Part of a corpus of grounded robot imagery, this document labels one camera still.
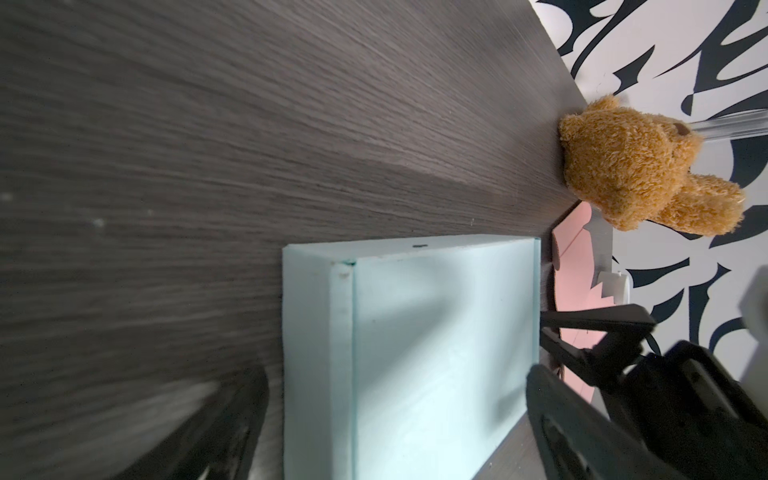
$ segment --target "patterned wall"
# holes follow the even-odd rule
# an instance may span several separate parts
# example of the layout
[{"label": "patterned wall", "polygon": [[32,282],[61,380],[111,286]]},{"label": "patterned wall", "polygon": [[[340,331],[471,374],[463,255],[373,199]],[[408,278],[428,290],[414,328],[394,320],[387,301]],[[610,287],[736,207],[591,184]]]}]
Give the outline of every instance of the patterned wall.
[{"label": "patterned wall", "polygon": [[[588,100],[685,121],[768,108],[768,0],[532,0]],[[706,143],[692,171],[746,191],[744,221],[714,238],[644,222],[614,232],[614,269],[660,322],[647,349],[708,346],[739,377],[756,345],[738,302],[768,263],[768,137]]]}]

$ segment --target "table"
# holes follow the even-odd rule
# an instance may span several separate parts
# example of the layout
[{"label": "table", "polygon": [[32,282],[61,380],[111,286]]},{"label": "table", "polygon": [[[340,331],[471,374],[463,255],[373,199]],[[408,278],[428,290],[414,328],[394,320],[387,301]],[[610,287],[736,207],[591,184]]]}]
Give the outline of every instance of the table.
[{"label": "table", "polygon": [[287,243],[541,236],[551,303],[584,100],[528,0],[17,0],[0,32],[10,476],[119,470],[259,357],[281,478]]}]

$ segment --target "teddy bear's nose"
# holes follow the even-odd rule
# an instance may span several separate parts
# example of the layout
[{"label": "teddy bear's nose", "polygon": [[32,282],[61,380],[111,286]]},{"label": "teddy bear's nose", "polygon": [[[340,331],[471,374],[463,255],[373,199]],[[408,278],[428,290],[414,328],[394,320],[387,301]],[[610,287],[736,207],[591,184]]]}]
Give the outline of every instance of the teddy bear's nose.
[{"label": "teddy bear's nose", "polygon": [[688,135],[690,133],[690,129],[680,122],[675,122],[674,126],[677,129],[678,135]]}]

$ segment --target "box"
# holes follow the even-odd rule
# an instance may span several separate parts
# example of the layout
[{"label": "box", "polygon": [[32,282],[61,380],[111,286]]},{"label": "box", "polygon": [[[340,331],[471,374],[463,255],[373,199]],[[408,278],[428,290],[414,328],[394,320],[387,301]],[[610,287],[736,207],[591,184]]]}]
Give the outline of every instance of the box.
[{"label": "box", "polygon": [[283,250],[286,480],[470,480],[525,413],[538,238]]}]

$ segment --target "stuffed animal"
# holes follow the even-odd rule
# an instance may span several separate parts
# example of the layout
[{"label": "stuffed animal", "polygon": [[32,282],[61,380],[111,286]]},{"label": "stuffed animal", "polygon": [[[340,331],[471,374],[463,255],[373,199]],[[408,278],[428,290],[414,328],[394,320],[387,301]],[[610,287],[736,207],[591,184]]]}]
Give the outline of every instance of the stuffed animal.
[{"label": "stuffed animal", "polygon": [[608,95],[564,117],[560,136],[568,187],[619,230],[651,220],[714,236],[743,217],[737,184],[690,172],[702,139],[681,121],[619,107]]}]

